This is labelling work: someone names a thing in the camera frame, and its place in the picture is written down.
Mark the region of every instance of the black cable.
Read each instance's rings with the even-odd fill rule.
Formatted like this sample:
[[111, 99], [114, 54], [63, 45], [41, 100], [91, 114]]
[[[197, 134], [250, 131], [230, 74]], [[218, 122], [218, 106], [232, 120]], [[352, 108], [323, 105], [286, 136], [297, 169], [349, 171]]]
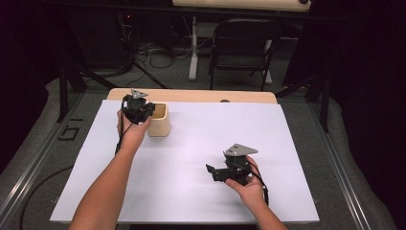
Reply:
[[190, 52], [191, 52], [191, 50], [192, 50], [192, 42], [190, 42], [190, 44], [191, 45], [188, 45], [187, 43], [183, 46], [183, 50], [182, 50], [182, 52], [180, 52], [180, 54], [176, 54], [176, 55], [174, 55], [173, 54], [173, 51], [172, 51], [172, 56], [173, 57], [175, 57], [175, 58], [184, 58], [184, 57], [186, 57]]
[[167, 66], [156, 66], [156, 65], [152, 64], [152, 56], [153, 55], [149, 56], [149, 65], [156, 68], [156, 69], [166, 69], [166, 68], [170, 67], [173, 64], [173, 54], [169, 54], [170, 63]]
[[142, 75], [141, 77], [139, 77], [138, 79], [130, 81], [129, 83], [127, 83], [127, 84], [125, 85], [125, 88], [128, 88], [128, 87], [130, 86], [130, 84], [135, 83], [135, 82], [141, 80], [145, 75], [146, 75], [146, 74], [143, 73], [143, 75]]
[[[145, 59], [140, 59], [138, 56], [144, 56], [146, 57]], [[143, 54], [139, 53], [135, 55], [135, 58], [137, 58], [139, 61], [141, 61], [142, 63], [145, 63], [148, 59], [148, 51], [145, 51]]]
[[125, 130], [124, 129], [124, 99], [122, 100], [122, 108], [121, 108], [122, 114], [120, 117], [120, 138], [119, 138], [119, 143], [117, 143], [116, 146], [116, 152], [117, 153], [120, 149], [120, 147], [122, 146], [122, 142], [123, 142], [123, 137], [125, 135], [125, 133], [132, 127], [133, 123], [131, 123], [131, 125]]
[[27, 200], [25, 201], [24, 206], [23, 206], [23, 208], [22, 208], [22, 210], [21, 210], [20, 221], [19, 221], [19, 229], [20, 229], [20, 230], [23, 230], [23, 223], [24, 223], [25, 211], [26, 211], [26, 209], [27, 209], [27, 206], [28, 206], [28, 204], [29, 204], [31, 198], [32, 198], [33, 195], [35, 194], [36, 190], [37, 190], [41, 185], [43, 185], [45, 182], [47, 182], [49, 179], [51, 179], [52, 177], [58, 175], [59, 173], [63, 173], [63, 172], [65, 172], [65, 171], [67, 171], [67, 170], [70, 170], [70, 169], [72, 169], [72, 168], [74, 168], [74, 166], [69, 166], [69, 167], [64, 168], [64, 169], [62, 169], [62, 170], [56, 171], [56, 172], [54, 172], [54, 173], [48, 175], [45, 179], [41, 180], [41, 182], [39, 182], [39, 184], [37, 184], [37, 185], [35, 186], [35, 188], [33, 189], [33, 191], [32, 191], [32, 192], [30, 193], [30, 195], [27, 197]]
[[244, 171], [247, 171], [248, 173], [250, 173], [250, 174], [252, 174], [254, 177], [256, 177], [256, 178], [259, 180], [259, 182], [262, 184], [263, 199], [265, 200], [266, 205], [269, 205], [268, 188], [266, 187], [265, 183], [264, 183], [263, 180], [262, 180], [262, 177], [260, 176], [258, 167], [254, 166], [253, 164], [250, 163], [252, 166], [254, 166], [254, 167], [257, 169], [258, 174], [256, 174], [256, 173], [253, 172], [252, 170], [248, 170], [248, 169], [246, 169], [245, 167], [240, 166], [239, 164], [236, 164], [236, 163], [234, 163], [234, 162], [226, 161], [225, 163], [226, 163], [226, 164], [234, 165], [234, 166], [236, 166], [236, 167], [238, 167], [238, 168], [240, 168], [240, 169], [242, 169], [242, 170], [244, 170]]
[[158, 81], [157, 79], [155, 79], [155, 77], [153, 77], [149, 72], [147, 72], [147, 70], [145, 70], [143, 67], [141, 67], [140, 64], [138, 64], [137, 62], [134, 62], [134, 66], [137, 67], [138, 69], [140, 69], [143, 73], [145, 73], [150, 79], [152, 79], [152, 81], [154, 81], [155, 83], [157, 83], [159, 86], [161, 86], [163, 89], [170, 89], [170, 87], [162, 84], [160, 81]]

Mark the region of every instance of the table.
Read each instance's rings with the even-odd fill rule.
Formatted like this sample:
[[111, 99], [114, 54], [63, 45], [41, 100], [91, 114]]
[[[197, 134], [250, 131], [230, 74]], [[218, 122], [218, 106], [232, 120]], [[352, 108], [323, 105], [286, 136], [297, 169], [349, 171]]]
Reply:
[[[172, 0], [173, 6], [194, 7], [194, 8], [221, 8], [221, 9], [244, 9], [262, 11], [284, 11], [284, 12], [308, 12], [310, 1], [302, 4], [299, 0]], [[201, 25], [196, 16], [192, 22], [192, 60], [189, 72], [189, 80], [196, 81], [197, 78], [197, 38], [212, 37], [215, 23], [203, 22]], [[271, 74], [268, 71], [265, 80], [266, 84], [272, 83]]]
[[[214, 182], [205, 167], [225, 168], [222, 152], [235, 143], [259, 150], [254, 158], [270, 189], [270, 206], [282, 221], [319, 220], [287, 122], [272, 93], [137, 90], [148, 93], [149, 100], [166, 102], [171, 131], [167, 137], [146, 136], [140, 146], [119, 222], [255, 223], [237, 193]], [[113, 89], [102, 102], [51, 221], [72, 220], [87, 188], [114, 157], [116, 111], [129, 93]], [[219, 103], [222, 100], [231, 103]]]

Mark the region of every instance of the white board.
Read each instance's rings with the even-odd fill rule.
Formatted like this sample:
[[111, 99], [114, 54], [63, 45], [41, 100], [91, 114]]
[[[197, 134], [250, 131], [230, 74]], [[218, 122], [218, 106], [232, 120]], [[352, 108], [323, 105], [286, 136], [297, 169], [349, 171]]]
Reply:
[[[319, 217], [282, 108], [270, 103], [166, 103], [171, 131], [146, 138], [136, 153], [119, 222], [255, 223], [238, 194], [214, 182], [206, 164], [226, 168], [235, 143], [251, 155], [269, 189], [269, 206], [286, 222]], [[70, 222], [86, 190], [114, 156], [120, 101], [103, 101], [51, 216]]]

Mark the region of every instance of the chair backrest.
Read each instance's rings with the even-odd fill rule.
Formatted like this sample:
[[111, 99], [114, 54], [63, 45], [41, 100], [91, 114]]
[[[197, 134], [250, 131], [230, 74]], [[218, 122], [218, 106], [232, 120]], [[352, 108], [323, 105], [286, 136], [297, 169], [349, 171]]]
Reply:
[[221, 22], [214, 30], [214, 48], [240, 53], [263, 49], [267, 40], [275, 43], [282, 35], [279, 24], [268, 19], [233, 18]]

